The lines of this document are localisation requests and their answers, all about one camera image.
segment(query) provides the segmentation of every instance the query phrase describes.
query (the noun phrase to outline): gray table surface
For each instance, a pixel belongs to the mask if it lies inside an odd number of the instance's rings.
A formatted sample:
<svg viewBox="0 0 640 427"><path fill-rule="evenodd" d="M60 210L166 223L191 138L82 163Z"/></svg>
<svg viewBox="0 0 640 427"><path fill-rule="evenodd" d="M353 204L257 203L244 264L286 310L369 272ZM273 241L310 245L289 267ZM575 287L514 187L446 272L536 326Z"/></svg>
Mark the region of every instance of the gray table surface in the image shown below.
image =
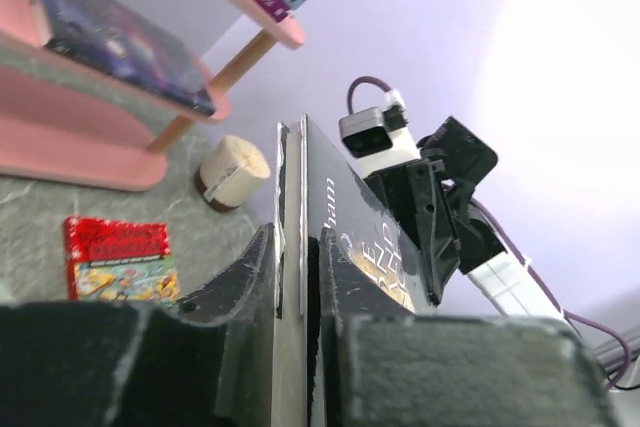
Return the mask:
<svg viewBox="0 0 640 427"><path fill-rule="evenodd" d="M117 103L154 133L175 115L1 45L0 63ZM238 257L255 231L248 210L217 213L193 187L193 174L209 149L202 132L197 127L192 129L171 149L164 180L144 193L0 175L0 284L18 300L66 298L62 222L69 215L81 215L166 222L181 289L183 293L196 289Z"/></svg>

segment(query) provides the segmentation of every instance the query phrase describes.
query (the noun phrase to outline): bright light on wall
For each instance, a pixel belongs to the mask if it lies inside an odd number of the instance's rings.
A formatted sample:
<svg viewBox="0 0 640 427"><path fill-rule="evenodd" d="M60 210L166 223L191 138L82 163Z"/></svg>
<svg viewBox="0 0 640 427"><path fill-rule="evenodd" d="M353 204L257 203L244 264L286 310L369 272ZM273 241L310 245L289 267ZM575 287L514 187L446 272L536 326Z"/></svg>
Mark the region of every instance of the bright light on wall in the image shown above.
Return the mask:
<svg viewBox="0 0 640 427"><path fill-rule="evenodd" d="M539 270L569 307L640 293L640 0L506 0L482 72L473 124L500 154L498 213L538 219L538 257L555 244Z"/></svg>

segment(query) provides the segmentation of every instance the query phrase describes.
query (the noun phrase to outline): bookshelf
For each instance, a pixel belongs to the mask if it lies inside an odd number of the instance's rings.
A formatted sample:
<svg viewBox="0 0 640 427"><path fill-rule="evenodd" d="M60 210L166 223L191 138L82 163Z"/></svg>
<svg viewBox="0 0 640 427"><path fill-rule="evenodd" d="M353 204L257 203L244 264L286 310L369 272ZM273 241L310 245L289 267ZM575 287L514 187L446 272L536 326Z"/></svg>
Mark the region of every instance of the bookshelf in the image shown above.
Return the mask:
<svg viewBox="0 0 640 427"><path fill-rule="evenodd" d="M227 91L262 56L278 42L290 49L304 43L295 18L276 23L253 0L229 1L262 30L217 75L202 66L217 106L213 116L205 117L42 49L29 0L0 0L3 47L177 113L154 137L118 105L0 65L0 174L125 191L147 190L160 182L171 145L195 122L225 120L231 113Z"/></svg>

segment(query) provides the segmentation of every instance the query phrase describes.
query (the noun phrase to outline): wooden dowel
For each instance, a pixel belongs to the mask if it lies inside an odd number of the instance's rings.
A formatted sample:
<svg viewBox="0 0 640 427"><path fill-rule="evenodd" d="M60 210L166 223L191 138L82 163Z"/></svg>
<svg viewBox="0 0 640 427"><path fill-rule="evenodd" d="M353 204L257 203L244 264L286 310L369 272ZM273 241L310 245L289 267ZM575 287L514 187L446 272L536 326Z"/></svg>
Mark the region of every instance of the wooden dowel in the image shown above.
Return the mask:
<svg viewBox="0 0 640 427"><path fill-rule="evenodd" d="M209 82L209 88L218 94L225 94L251 67L269 52L276 44L276 39L267 31L261 30L249 41L231 61ZM180 137L187 133L195 122L181 115L171 121L169 125L147 146L147 151L163 154Z"/></svg>

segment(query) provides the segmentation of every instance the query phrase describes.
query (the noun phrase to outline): shelf support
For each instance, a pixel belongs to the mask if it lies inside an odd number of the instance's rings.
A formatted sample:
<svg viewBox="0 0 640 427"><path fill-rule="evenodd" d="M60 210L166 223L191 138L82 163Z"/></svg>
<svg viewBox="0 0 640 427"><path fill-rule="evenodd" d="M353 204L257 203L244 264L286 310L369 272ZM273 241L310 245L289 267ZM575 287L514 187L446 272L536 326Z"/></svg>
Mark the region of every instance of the shelf support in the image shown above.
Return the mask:
<svg viewBox="0 0 640 427"><path fill-rule="evenodd" d="M266 30L261 30L249 41L231 61L209 82L209 89L217 93L226 93L242 78L258 61L276 44L276 39ZM182 137L195 121L177 116L171 123L147 146L147 151L153 154L164 154Z"/></svg>

